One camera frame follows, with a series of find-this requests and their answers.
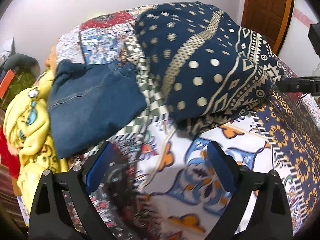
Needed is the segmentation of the folded blue denim garment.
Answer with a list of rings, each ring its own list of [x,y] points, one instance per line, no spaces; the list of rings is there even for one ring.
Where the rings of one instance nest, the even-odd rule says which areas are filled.
[[[58,64],[47,101],[58,158],[110,138],[146,109],[136,74],[130,62]]]

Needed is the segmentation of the brown wooden door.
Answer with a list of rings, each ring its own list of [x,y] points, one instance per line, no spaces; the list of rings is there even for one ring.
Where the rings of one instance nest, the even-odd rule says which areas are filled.
[[[278,55],[289,29],[295,0],[245,0],[241,25],[267,38]]]

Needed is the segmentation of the orange box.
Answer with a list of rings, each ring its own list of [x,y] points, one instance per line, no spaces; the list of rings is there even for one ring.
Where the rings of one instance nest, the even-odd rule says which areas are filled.
[[[15,73],[12,70],[8,70],[4,75],[1,85],[0,85],[0,98],[3,99],[5,93],[7,92],[9,85],[11,84],[12,80],[15,77]]]

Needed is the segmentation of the colourful patchwork bedspread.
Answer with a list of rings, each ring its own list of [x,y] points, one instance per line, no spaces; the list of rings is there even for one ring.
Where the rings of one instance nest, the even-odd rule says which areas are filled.
[[[319,200],[319,105],[310,94],[273,91],[260,105],[216,113],[209,124],[200,123],[199,136],[189,139],[169,118],[160,93],[159,77],[149,71],[149,60],[138,43],[148,27],[133,26],[145,15],[148,24],[164,23],[165,41],[177,40],[178,27],[185,24],[200,33],[215,17],[215,45],[206,53],[215,56],[244,52],[245,60],[262,63],[272,77],[295,77],[258,33],[238,26],[221,9],[201,2],[146,5],[102,15],[77,25],[59,38],[58,60],[104,64],[125,59],[138,65],[138,84],[147,98],[147,109],[122,128],[114,143],[128,151],[138,130],[147,125],[136,169],[138,198],[159,220],[161,239],[204,239],[216,224],[231,195],[220,183],[207,160],[207,147],[216,141],[239,165],[254,172],[276,170],[284,186],[298,232]]]

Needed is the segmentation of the navy patterned hooded sweater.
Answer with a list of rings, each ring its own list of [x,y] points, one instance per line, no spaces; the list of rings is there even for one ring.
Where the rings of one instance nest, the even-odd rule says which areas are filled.
[[[191,135],[255,107],[284,74],[263,35],[211,4],[156,5],[135,32],[170,116]]]

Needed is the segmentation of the green patterned cloth pile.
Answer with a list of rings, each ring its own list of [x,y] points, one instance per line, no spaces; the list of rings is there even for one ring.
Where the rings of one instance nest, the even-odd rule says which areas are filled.
[[[6,111],[13,98],[22,90],[31,87],[35,81],[36,79],[30,71],[15,73],[15,77],[9,85],[4,98],[1,99],[1,109]]]

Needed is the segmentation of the dark grey pillow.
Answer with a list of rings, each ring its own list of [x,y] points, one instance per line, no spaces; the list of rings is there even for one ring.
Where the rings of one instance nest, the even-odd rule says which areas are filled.
[[[8,70],[29,70],[33,76],[38,77],[41,69],[37,59],[30,57],[25,54],[14,54],[11,55],[2,65],[5,71]]]

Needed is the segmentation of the red fleece cloth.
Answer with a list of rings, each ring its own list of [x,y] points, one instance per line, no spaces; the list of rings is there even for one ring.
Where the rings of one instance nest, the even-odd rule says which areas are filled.
[[[17,155],[12,155],[9,152],[7,140],[3,133],[3,127],[1,126],[0,134],[0,154],[1,154],[1,164],[9,169],[9,173],[15,179],[18,179],[20,172],[20,161]]]

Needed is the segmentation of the yellow cartoon fleece blanket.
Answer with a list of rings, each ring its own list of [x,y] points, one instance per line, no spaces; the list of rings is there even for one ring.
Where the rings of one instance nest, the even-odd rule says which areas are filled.
[[[3,133],[8,145],[17,151],[20,171],[17,186],[28,212],[45,170],[53,173],[69,170],[66,159],[59,159],[50,132],[47,99],[54,73],[48,70],[37,85],[17,94],[7,107]]]

